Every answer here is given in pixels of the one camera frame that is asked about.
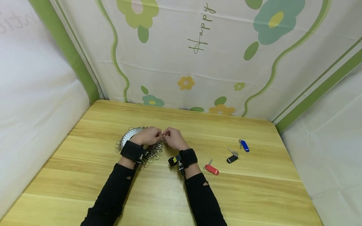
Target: wrist cuff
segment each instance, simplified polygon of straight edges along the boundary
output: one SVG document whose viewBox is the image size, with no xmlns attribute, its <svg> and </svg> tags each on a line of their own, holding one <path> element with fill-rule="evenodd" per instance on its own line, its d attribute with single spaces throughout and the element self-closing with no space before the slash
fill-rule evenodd
<svg viewBox="0 0 362 226">
<path fill-rule="evenodd" d="M 195 151 L 192 148 L 181 150 L 179 151 L 179 154 L 181 156 L 181 163 L 184 165 L 185 169 L 189 167 L 189 165 L 197 163 L 197 157 Z"/>
<path fill-rule="evenodd" d="M 126 141 L 125 146 L 122 148 L 121 155 L 129 160 L 136 162 L 141 154 L 146 154 L 143 146 L 135 144 L 129 140 Z"/>
</svg>

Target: red keychain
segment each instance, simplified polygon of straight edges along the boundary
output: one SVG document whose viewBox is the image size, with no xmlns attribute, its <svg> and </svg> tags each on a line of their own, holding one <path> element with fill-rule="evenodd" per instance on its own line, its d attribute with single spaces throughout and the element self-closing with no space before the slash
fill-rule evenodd
<svg viewBox="0 0 362 226">
<path fill-rule="evenodd" d="M 204 166 L 204 169 L 209 171 L 212 174 L 219 175 L 219 171 L 216 168 L 212 167 L 211 163 L 212 163 L 212 159 L 210 160 L 210 162 L 207 165 Z"/>
</svg>

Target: silver key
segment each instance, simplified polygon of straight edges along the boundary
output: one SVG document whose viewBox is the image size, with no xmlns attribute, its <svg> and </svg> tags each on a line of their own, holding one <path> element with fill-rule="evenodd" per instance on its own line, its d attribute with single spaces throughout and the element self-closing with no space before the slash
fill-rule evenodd
<svg viewBox="0 0 362 226">
<path fill-rule="evenodd" d="M 239 154 L 233 150 L 231 150 L 230 148 L 227 148 L 229 151 L 231 151 L 232 155 L 239 157 Z"/>
</svg>

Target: green stripe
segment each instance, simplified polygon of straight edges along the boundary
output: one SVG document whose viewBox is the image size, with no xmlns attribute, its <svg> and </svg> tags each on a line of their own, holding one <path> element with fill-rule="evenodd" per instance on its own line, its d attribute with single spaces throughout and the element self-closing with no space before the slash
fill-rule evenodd
<svg viewBox="0 0 362 226">
<path fill-rule="evenodd" d="M 29 0 L 29 2 L 52 34 L 70 66 L 77 74 L 78 79 L 81 81 L 88 94 L 90 103 L 92 104 L 96 100 L 99 100 L 98 88 L 50 1 Z"/>
<path fill-rule="evenodd" d="M 285 130 L 296 118 L 314 104 L 323 94 L 344 78 L 353 68 L 362 62 L 362 49 L 352 56 L 342 67 L 326 79 L 309 96 L 300 102 L 275 126 L 279 133 Z"/>
<path fill-rule="evenodd" d="M 117 45 L 118 45 L 118 35 L 117 35 L 117 31 L 111 21 L 111 19 L 109 18 L 106 9 L 103 6 L 102 0 L 96 0 L 96 3 L 98 5 L 98 8 L 100 9 L 100 11 L 102 12 L 103 16 L 106 18 L 106 20 L 108 21 L 109 25 L 112 28 L 113 31 L 113 37 L 114 37 L 114 41 L 111 47 L 111 58 L 114 64 L 114 67 L 116 68 L 116 70 L 118 71 L 118 73 L 122 76 L 122 78 L 125 80 L 126 82 L 126 87 L 123 90 L 123 100 L 124 102 L 128 102 L 127 99 L 127 90 L 130 87 L 130 82 L 127 78 L 127 76 L 125 74 L 123 74 L 123 72 L 121 71 L 121 69 L 118 66 L 118 62 L 117 62 L 117 55 L 116 55 L 116 49 L 117 49 Z"/>
<path fill-rule="evenodd" d="M 304 95 L 316 82 L 318 82 L 328 71 L 330 71 L 342 58 L 344 58 L 356 45 L 358 45 L 362 41 L 362 37 L 354 43 L 342 56 L 340 56 L 327 70 L 325 70 L 314 82 L 312 82 L 293 102 L 291 102 L 273 121 L 272 123 L 279 118 L 290 106 L 292 106 L 301 96 Z"/>
<path fill-rule="evenodd" d="M 78 47 L 80 48 L 80 51 L 82 52 L 85 60 L 87 61 L 88 67 L 89 67 L 90 70 L 92 71 L 92 74 L 93 74 L 95 80 L 97 81 L 98 87 L 99 87 L 99 89 L 100 89 L 100 91 L 101 91 L 101 93 L 102 93 L 102 96 L 104 97 L 104 93 L 103 93 L 102 88 L 101 88 L 101 85 L 100 85 L 100 83 L 99 83 L 99 81 L 98 81 L 98 79 L 97 79 L 97 76 L 96 76 L 96 74 L 94 73 L 91 64 L 89 63 L 89 60 L 88 60 L 87 56 L 85 55 L 85 53 L 84 53 L 84 51 L 83 51 L 83 48 L 82 48 L 82 46 L 80 45 L 80 42 L 78 41 L 78 38 L 77 38 L 77 36 L 75 35 L 75 33 L 74 33 L 74 31 L 73 31 L 73 28 L 72 28 L 72 26 L 70 25 L 70 23 L 69 23 L 69 21 L 68 21 L 68 18 L 66 17 L 66 15 L 65 15 L 65 13 L 64 13 L 61 5 L 59 4 L 59 1 L 58 1 L 58 0 L 55 0 L 55 2 L 56 2 L 56 4 L 57 4 L 60 12 L 62 13 L 62 15 L 63 15 L 63 17 L 64 17 L 64 19 L 65 19 L 65 21 L 66 21 L 66 23 L 67 23 L 67 25 L 68 25 L 68 27 L 69 27 L 69 29 L 70 29 L 70 31 L 72 32 L 72 35 L 73 35 L 75 41 L 77 42 Z"/>
<path fill-rule="evenodd" d="M 280 62 L 280 60 L 287 55 L 288 53 L 290 53 L 292 50 L 298 48 L 300 45 L 302 45 L 306 40 L 308 40 L 310 38 L 310 36 L 312 36 L 314 34 L 314 32 L 319 28 L 319 26 L 321 25 L 321 23 L 324 21 L 325 16 L 327 15 L 327 12 L 329 11 L 330 8 L 330 0 L 323 0 L 322 3 L 322 7 L 321 10 L 316 18 L 316 20 L 314 21 L 314 23 L 312 24 L 311 28 L 309 28 L 309 30 L 296 42 L 294 43 L 292 46 L 290 46 L 289 48 L 287 48 L 285 51 L 283 51 L 274 61 L 272 67 L 271 67 L 271 75 L 269 80 L 267 81 L 266 85 L 256 94 L 250 96 L 244 103 L 244 113 L 242 115 L 242 117 L 246 116 L 248 113 L 248 104 L 249 102 L 254 99 L 255 97 L 263 94 L 273 83 L 274 79 L 275 79 L 275 75 L 277 73 L 277 66 L 278 63 Z"/>
</svg>

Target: key fob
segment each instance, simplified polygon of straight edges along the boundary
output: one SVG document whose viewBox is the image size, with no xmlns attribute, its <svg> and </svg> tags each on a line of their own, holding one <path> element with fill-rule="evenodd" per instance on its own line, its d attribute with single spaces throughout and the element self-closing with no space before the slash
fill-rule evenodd
<svg viewBox="0 0 362 226">
<path fill-rule="evenodd" d="M 244 148 L 244 150 L 245 150 L 246 152 L 249 152 L 249 147 L 248 147 L 247 143 L 246 143 L 244 140 L 242 140 L 242 141 L 240 142 L 240 144 L 243 146 L 243 148 Z"/>
<path fill-rule="evenodd" d="M 212 174 L 219 175 L 219 171 L 211 165 L 205 165 L 205 170 L 209 171 Z"/>
<path fill-rule="evenodd" d="M 234 161 L 237 160 L 237 159 L 238 159 L 238 157 L 232 155 L 232 156 L 230 156 L 226 161 L 227 161 L 227 163 L 232 163 L 232 162 L 234 162 Z"/>
</svg>

